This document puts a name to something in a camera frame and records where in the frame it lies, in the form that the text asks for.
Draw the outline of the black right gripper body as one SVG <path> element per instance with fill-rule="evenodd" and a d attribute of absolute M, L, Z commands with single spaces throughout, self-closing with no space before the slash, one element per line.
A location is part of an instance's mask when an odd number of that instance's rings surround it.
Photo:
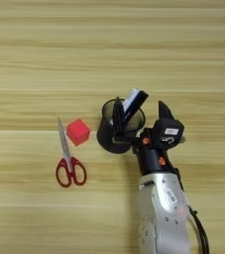
<path fill-rule="evenodd" d="M 177 174 L 169 160 L 168 148 L 155 138 L 152 128 L 145 128 L 132 144 L 142 176 L 157 173 Z"/>

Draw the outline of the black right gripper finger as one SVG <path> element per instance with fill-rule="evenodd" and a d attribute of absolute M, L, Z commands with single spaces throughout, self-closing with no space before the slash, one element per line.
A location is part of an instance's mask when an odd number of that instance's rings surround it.
<path fill-rule="evenodd" d="M 161 100 L 159 101 L 159 117 L 166 119 L 173 119 L 171 111 L 169 107 L 163 103 Z"/>
<path fill-rule="evenodd" d="M 130 144 L 132 138 L 130 137 L 130 131 L 127 124 L 124 122 L 125 112 L 122 101 L 119 97 L 115 98 L 112 120 L 114 129 L 114 142 L 121 144 Z"/>

